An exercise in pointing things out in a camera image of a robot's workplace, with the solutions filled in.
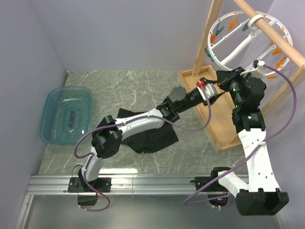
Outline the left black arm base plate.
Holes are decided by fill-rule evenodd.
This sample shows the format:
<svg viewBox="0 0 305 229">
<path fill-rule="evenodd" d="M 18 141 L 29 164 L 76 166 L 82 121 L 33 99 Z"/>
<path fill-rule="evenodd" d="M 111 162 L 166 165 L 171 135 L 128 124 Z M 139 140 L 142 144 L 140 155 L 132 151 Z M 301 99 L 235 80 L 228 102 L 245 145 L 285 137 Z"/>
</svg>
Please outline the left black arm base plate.
<svg viewBox="0 0 305 229">
<path fill-rule="evenodd" d="M 96 190 L 102 193 L 109 193 L 112 185 L 112 179 L 110 177 L 97 178 L 95 181 L 89 182 L 89 184 Z M 88 187 L 84 180 L 79 177 L 71 177 L 68 185 L 69 193 L 83 193 L 83 192 L 93 192 L 93 190 Z"/>
</svg>

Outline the aluminium mounting rail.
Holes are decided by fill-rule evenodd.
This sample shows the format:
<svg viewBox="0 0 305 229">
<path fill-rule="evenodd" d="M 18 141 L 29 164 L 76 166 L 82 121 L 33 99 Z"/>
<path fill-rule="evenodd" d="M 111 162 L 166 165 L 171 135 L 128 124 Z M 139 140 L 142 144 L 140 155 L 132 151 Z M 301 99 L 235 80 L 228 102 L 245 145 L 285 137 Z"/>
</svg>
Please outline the aluminium mounting rail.
<svg viewBox="0 0 305 229">
<path fill-rule="evenodd" d="M 102 174 L 110 177 L 111 188 L 107 196 L 114 195 L 190 195 L 195 192 L 195 177 L 209 177 L 203 174 Z M 68 176 L 31 176 L 26 195 L 94 195 L 70 193 Z"/>
</svg>

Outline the white round clip hanger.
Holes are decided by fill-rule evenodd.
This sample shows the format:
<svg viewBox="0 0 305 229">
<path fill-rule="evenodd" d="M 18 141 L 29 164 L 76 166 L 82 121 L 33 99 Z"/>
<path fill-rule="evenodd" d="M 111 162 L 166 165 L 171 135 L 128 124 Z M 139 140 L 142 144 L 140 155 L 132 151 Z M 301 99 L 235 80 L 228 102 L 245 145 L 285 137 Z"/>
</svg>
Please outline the white round clip hanger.
<svg viewBox="0 0 305 229">
<path fill-rule="evenodd" d="M 269 14 L 265 14 L 265 13 L 262 13 L 259 11 L 257 11 L 257 13 L 258 13 L 258 15 L 260 15 L 260 17 L 257 17 L 258 19 L 264 18 L 264 19 L 266 19 L 266 21 L 268 22 L 268 24 L 270 26 L 272 26 L 272 27 L 275 26 L 276 29 L 280 29 L 278 31 L 279 34 L 291 46 L 293 46 L 293 40 L 290 35 L 290 32 L 286 29 L 286 27 L 278 19 L 276 19 L 275 17 L 273 17 Z M 233 11 L 233 12 L 230 12 L 228 14 L 221 16 L 214 22 L 214 24 L 212 25 L 212 27 L 210 28 L 210 31 L 209 31 L 207 49 L 209 50 L 211 56 L 213 57 L 214 62 L 224 70 L 231 70 L 229 67 L 227 67 L 227 64 L 230 63 L 233 59 L 235 59 L 244 49 L 246 49 L 253 41 L 256 41 L 256 39 L 263 34 L 261 29 L 259 29 L 257 26 L 254 25 L 254 22 L 253 22 L 253 24 L 251 24 L 251 28 L 250 28 L 249 22 L 252 19 L 247 18 L 244 21 L 239 22 L 238 25 L 236 25 L 231 31 L 228 31 L 228 33 L 223 35 L 223 37 L 220 36 L 220 38 L 217 38 L 222 32 L 218 36 L 214 35 L 215 27 L 217 24 L 219 24 L 219 29 L 220 29 L 222 26 L 224 26 L 224 25 L 222 25 L 223 22 L 226 22 L 229 19 L 231 20 L 231 18 L 233 16 L 235 16 L 235 18 L 236 18 L 242 14 L 244 14 L 244 12 L 241 10 L 238 10 L 238 11 Z M 223 60 L 219 60 L 217 58 L 216 54 L 214 53 L 214 49 L 216 49 L 218 46 L 221 47 L 222 43 L 227 41 L 230 37 L 232 37 L 237 32 L 246 34 L 247 35 L 246 38 L 243 41 L 241 41 L 240 44 L 237 45 L 235 47 L 235 49 L 232 50 L 231 53 L 227 57 L 225 57 Z M 266 51 L 264 51 L 259 57 L 255 58 L 255 59 L 258 59 L 258 60 L 263 59 L 266 55 L 268 55 L 271 51 L 273 52 L 276 48 L 277 48 L 277 46 L 275 45 L 275 43 L 273 41 L 270 41 L 269 48 Z"/>
</svg>

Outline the orange clothes peg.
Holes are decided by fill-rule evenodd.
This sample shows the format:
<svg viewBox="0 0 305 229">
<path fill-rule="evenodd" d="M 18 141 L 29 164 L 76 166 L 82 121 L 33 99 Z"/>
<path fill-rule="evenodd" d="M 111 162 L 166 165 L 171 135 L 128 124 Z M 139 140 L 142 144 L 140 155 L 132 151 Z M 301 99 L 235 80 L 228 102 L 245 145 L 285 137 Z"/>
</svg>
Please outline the orange clothes peg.
<svg viewBox="0 0 305 229">
<path fill-rule="evenodd" d="M 273 52 L 272 55 L 277 55 L 279 53 L 281 53 L 282 51 L 279 48 L 276 48 Z"/>
<path fill-rule="evenodd" d="M 280 69 L 283 67 L 283 64 L 285 63 L 285 60 L 287 59 L 287 56 L 284 56 L 277 64 L 276 69 Z"/>
<path fill-rule="evenodd" d="M 231 31 L 236 25 L 238 25 L 238 23 L 239 23 L 239 20 L 236 20 L 235 16 L 233 16 L 231 18 L 231 21 L 229 22 L 228 31 Z"/>
</svg>

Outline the teal transparent plastic bin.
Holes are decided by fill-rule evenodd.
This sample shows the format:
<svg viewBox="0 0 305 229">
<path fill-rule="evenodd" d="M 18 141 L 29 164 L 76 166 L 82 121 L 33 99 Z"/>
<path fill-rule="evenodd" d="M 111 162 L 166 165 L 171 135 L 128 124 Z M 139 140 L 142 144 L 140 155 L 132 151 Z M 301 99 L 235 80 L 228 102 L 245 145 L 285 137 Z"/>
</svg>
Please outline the teal transparent plastic bin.
<svg viewBox="0 0 305 229">
<path fill-rule="evenodd" d="M 82 86 L 52 90 L 45 103 L 40 137 L 47 144 L 75 144 L 91 128 L 93 95 Z"/>
</svg>

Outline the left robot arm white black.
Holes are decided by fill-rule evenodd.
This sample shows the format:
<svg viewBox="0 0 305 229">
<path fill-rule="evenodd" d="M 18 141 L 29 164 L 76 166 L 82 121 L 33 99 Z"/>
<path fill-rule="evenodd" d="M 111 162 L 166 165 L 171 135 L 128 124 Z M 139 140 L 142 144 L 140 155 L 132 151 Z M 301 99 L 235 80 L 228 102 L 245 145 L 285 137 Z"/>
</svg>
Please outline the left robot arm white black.
<svg viewBox="0 0 305 229">
<path fill-rule="evenodd" d="M 86 133 L 76 144 L 79 147 L 86 137 L 92 137 L 89 153 L 81 156 L 74 150 L 76 158 L 87 159 L 78 172 L 79 186 L 85 192 L 98 191 L 102 186 L 98 176 L 103 161 L 116 155 L 121 145 L 128 145 L 135 152 L 154 153 L 175 143 L 173 127 L 180 119 L 179 114 L 199 104 L 210 109 L 221 96 L 216 83 L 203 77 L 190 92 L 181 86 L 173 88 L 152 110 L 129 117 L 104 117 L 96 129 Z"/>
</svg>

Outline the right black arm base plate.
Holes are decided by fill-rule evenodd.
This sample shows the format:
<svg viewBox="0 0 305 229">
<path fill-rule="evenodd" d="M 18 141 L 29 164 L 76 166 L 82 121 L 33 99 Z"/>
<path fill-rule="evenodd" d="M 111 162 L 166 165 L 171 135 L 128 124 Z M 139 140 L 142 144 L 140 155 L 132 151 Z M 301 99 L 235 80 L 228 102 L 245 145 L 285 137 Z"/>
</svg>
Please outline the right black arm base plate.
<svg viewBox="0 0 305 229">
<path fill-rule="evenodd" d="M 212 180 L 211 177 L 195 177 L 194 179 L 190 180 L 190 183 L 194 183 L 195 189 L 199 190 L 211 180 Z M 202 192 L 214 192 L 214 191 L 216 191 L 216 189 L 213 187 L 213 185 L 210 185 L 202 190 Z"/>
</svg>

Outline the black striped underwear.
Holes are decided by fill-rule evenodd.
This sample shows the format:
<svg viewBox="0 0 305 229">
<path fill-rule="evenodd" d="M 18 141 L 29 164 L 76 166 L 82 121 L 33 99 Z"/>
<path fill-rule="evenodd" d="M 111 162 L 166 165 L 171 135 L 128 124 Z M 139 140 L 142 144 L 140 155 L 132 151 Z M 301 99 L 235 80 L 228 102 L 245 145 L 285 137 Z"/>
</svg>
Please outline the black striped underwear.
<svg viewBox="0 0 305 229">
<path fill-rule="evenodd" d="M 119 127 L 122 131 L 122 145 L 127 145 L 136 153 L 149 154 L 179 141 L 171 124 L 153 117 L 162 117 L 161 112 L 155 108 L 148 112 L 133 112 L 121 108 L 116 123 L 120 124 L 141 116 L 144 118 Z"/>
</svg>

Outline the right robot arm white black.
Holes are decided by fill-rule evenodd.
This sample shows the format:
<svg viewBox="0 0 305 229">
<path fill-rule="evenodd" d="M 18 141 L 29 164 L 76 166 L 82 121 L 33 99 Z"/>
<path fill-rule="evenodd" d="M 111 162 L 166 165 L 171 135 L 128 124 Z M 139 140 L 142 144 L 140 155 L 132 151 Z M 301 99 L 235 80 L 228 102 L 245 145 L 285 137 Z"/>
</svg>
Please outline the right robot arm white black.
<svg viewBox="0 0 305 229">
<path fill-rule="evenodd" d="M 210 181 L 199 190 L 209 186 L 217 191 L 227 189 L 242 216 L 276 215 L 289 202 L 289 196 L 280 190 L 267 150 L 266 127 L 259 109 L 266 84 L 242 67 L 218 70 L 216 76 L 218 87 L 230 94 L 235 106 L 232 120 L 247 160 L 249 181 L 243 182 L 232 169 L 216 167 Z"/>
</svg>

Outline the wooden hanger rack frame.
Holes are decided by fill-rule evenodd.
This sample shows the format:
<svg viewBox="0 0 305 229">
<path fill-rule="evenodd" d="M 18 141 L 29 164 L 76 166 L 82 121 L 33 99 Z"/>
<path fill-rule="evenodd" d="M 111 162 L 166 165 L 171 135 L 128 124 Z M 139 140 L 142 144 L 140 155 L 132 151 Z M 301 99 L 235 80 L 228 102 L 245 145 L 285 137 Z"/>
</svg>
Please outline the wooden hanger rack frame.
<svg viewBox="0 0 305 229">
<path fill-rule="evenodd" d="M 213 67 L 211 65 L 204 66 L 203 60 L 207 56 L 205 48 L 210 42 L 213 23 L 218 22 L 217 17 L 222 3 L 221 0 L 213 0 L 211 3 L 194 67 L 178 73 L 178 78 L 187 91 L 191 91 L 201 77 L 207 77 L 211 80 L 216 79 L 216 72 Z M 292 42 L 281 37 L 272 28 L 271 24 L 266 21 L 265 15 L 259 18 L 259 13 L 244 0 L 236 0 L 235 4 L 251 19 L 255 19 L 255 26 L 286 55 L 283 65 L 293 62 L 298 67 L 291 80 L 299 85 L 305 78 L 305 58 L 293 47 Z M 241 145 L 232 123 L 233 108 L 234 104 L 228 93 L 225 93 L 211 109 L 201 104 L 195 107 L 198 118 L 203 124 L 207 125 L 205 131 L 216 152 L 230 150 Z"/>
</svg>

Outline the teal clothes peg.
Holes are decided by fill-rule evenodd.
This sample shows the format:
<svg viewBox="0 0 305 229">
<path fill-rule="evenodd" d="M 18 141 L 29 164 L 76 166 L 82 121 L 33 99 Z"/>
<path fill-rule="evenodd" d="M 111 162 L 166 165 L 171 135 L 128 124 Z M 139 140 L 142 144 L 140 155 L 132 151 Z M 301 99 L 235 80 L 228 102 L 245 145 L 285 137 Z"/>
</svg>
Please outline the teal clothes peg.
<svg viewBox="0 0 305 229">
<path fill-rule="evenodd" d="M 206 47 L 205 47 L 204 50 L 205 50 L 205 53 L 206 53 L 207 57 L 208 57 L 212 62 L 214 62 L 214 59 L 213 59 L 213 57 L 211 56 L 209 50 L 208 50 Z"/>
<path fill-rule="evenodd" d="M 218 36 L 218 35 L 223 31 L 223 29 L 224 29 L 224 26 L 222 26 L 222 27 L 219 29 L 219 24 L 217 24 L 216 27 L 215 27 L 215 33 L 214 33 L 214 35 L 215 35 L 215 36 Z"/>
</svg>

